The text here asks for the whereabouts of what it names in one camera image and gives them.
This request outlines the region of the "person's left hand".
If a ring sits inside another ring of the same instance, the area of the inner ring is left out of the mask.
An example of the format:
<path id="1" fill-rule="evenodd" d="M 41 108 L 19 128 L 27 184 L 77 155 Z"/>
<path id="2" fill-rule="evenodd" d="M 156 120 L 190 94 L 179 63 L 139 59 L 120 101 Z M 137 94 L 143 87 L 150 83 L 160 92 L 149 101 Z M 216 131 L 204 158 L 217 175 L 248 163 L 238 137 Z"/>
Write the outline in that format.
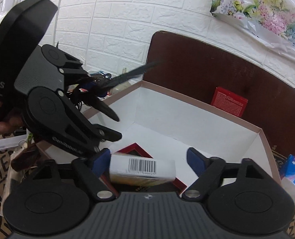
<path id="1" fill-rule="evenodd" d="M 0 122 L 0 134 L 8 134 L 23 127 L 23 121 L 20 116 L 12 116 L 8 121 Z"/>

